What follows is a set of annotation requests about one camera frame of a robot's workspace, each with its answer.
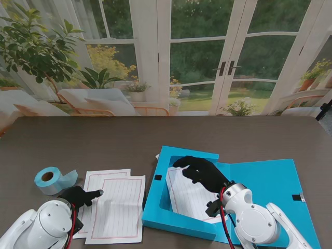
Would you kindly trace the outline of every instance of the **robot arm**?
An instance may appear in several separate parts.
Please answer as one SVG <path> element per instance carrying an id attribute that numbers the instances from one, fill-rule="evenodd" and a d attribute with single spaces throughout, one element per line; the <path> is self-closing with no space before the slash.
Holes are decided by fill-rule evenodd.
<path id="1" fill-rule="evenodd" d="M 62 249 L 72 229 L 73 206 L 78 210 L 84 204 L 91 205 L 91 200 L 102 194 L 102 190 L 85 192 L 75 186 L 59 196 L 61 199 L 44 203 L 37 212 L 26 211 L 0 238 L 0 249 Z M 75 218 L 74 233 L 82 228 Z"/>
<path id="2" fill-rule="evenodd" d="M 279 237 L 282 226 L 288 236 L 287 249 L 312 249 L 309 243 L 295 228 L 287 216 L 273 203 L 267 208 L 253 203 L 253 193 L 241 183 L 229 181 L 215 167 L 204 158 L 186 156 L 176 161 L 173 166 L 184 168 L 183 175 L 192 180 L 192 183 L 200 182 L 210 192 L 222 193 L 221 201 L 215 200 L 207 204 L 206 213 L 215 217 L 220 213 L 220 207 L 228 214 L 235 214 L 235 233 L 244 249 L 254 249 L 253 244 L 269 244 Z"/>

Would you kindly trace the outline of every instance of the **grass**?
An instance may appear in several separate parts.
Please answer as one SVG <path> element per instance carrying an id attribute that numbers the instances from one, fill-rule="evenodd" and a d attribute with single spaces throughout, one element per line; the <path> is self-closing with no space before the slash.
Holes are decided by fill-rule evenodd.
<path id="1" fill-rule="evenodd" d="M 203 90 L 191 90 L 188 98 L 181 99 L 180 112 L 190 110 L 209 110 L 212 103 L 213 88 Z M 256 105 L 254 114 L 260 114 L 267 104 L 272 91 L 252 90 L 247 88 L 232 88 L 227 104 L 245 97 L 251 98 L 252 104 Z"/>

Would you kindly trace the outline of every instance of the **white cushion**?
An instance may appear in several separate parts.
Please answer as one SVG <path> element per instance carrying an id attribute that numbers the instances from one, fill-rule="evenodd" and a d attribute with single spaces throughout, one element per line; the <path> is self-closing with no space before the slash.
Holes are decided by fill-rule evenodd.
<path id="1" fill-rule="evenodd" d="M 11 125 L 18 117 L 24 116 L 13 104 L 0 97 L 0 130 Z"/>
<path id="2" fill-rule="evenodd" d="M 316 117 L 321 112 L 320 107 L 295 107 L 286 109 L 281 116 L 309 116 Z"/>
<path id="3" fill-rule="evenodd" d="M 34 104 L 14 104 L 14 106 L 26 116 L 70 116 L 44 100 Z"/>
<path id="4" fill-rule="evenodd" d="M 59 91 L 75 108 L 93 109 L 88 99 L 118 100 L 130 105 L 130 102 L 119 89 L 62 89 Z"/>
<path id="5" fill-rule="evenodd" d="M 85 100 L 93 105 L 93 109 L 110 110 L 115 116 L 135 116 L 136 112 L 131 104 L 120 100 L 102 100 L 88 99 Z"/>
<path id="6" fill-rule="evenodd" d="M 0 91 L 0 99 L 6 98 L 7 103 L 17 103 L 17 104 L 33 104 L 38 103 L 38 101 L 22 90 L 9 90 Z"/>

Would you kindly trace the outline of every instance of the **red line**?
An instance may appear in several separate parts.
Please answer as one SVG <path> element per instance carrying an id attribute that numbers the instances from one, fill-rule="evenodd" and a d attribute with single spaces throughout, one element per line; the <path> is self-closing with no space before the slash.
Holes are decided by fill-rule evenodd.
<path id="1" fill-rule="evenodd" d="M 169 175 L 169 172 L 171 172 L 171 171 L 175 171 L 175 170 L 168 170 L 167 175 L 168 175 L 168 178 L 170 179 L 171 189 L 172 189 L 173 196 L 174 196 L 174 201 L 175 201 L 175 206 L 176 206 L 176 210 L 178 211 L 177 204 L 176 204 L 175 193 L 174 193 L 174 189 L 173 189 L 173 186 L 172 186 L 171 177 L 170 177 L 170 175 Z M 211 218 L 203 219 L 202 221 L 209 220 L 209 219 L 215 219 L 215 218 L 219 218 L 219 217 L 211 217 Z"/>
<path id="2" fill-rule="evenodd" d="M 113 174 L 123 174 L 123 173 L 125 173 L 126 176 L 127 176 L 127 172 L 102 173 L 102 174 L 91 174 L 91 175 L 89 175 L 88 186 L 87 186 L 87 192 L 89 191 L 89 185 L 90 185 L 90 178 L 91 178 L 91 176 L 93 176 L 93 175 L 113 175 Z M 85 208 L 85 205 L 83 206 L 83 211 L 82 211 L 81 219 L 83 219 L 84 208 Z"/>
<path id="3" fill-rule="evenodd" d="M 170 174 L 169 174 L 169 173 L 167 173 L 167 175 L 168 175 L 168 178 L 170 179 L 170 183 L 171 183 L 171 189 L 172 189 L 172 192 L 173 192 L 174 201 L 175 201 L 175 206 L 176 206 L 176 211 L 178 211 L 177 204 L 176 204 L 175 193 L 174 193 L 174 189 L 173 189 L 173 186 L 172 186 L 171 177 L 170 177 Z"/>
<path id="4" fill-rule="evenodd" d="M 92 228 L 92 233 L 91 233 L 91 239 L 92 240 L 99 240 L 99 239 L 121 239 L 121 238 L 137 238 L 139 236 L 139 220 L 140 220 L 140 217 L 139 217 L 139 202 L 140 202 L 140 197 L 141 197 L 141 189 L 142 189 L 142 179 L 123 179 L 123 178 L 113 178 L 113 179 L 105 179 L 104 180 L 104 183 L 103 183 L 103 187 L 102 189 L 104 189 L 104 184 L 105 184 L 105 181 L 106 180 L 141 180 L 141 186 L 140 186 L 140 193 L 139 193 L 139 198 L 137 200 L 137 233 L 136 233 L 136 236 L 123 236 L 123 237 L 99 237 L 99 238 L 94 238 L 92 237 L 93 236 L 93 231 L 94 231 L 94 227 L 95 227 L 95 222 L 96 222 L 96 219 L 97 219 L 97 211 L 98 209 L 96 208 L 95 210 L 95 218 L 94 218 L 94 224 L 93 224 L 93 228 Z"/>

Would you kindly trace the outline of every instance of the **blue folder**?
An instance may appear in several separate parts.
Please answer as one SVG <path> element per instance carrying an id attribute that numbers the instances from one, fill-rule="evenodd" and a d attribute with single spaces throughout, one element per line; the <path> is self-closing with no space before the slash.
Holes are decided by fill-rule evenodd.
<path id="1" fill-rule="evenodd" d="M 292 159 L 220 163 L 217 162 L 217 154 L 163 146 L 143 212 L 144 226 L 228 243 L 221 220 L 220 223 L 209 224 L 173 212 L 165 179 L 167 169 L 183 156 L 201 157 L 211 161 L 229 180 L 242 183 L 251 189 L 254 203 L 265 207 L 272 202 L 280 207 L 313 249 L 321 248 L 306 203 L 294 201 L 292 197 L 302 193 Z M 230 220 L 226 223 L 233 243 L 240 244 Z M 288 243 L 288 235 L 282 229 L 278 240 L 268 245 L 287 247 Z"/>

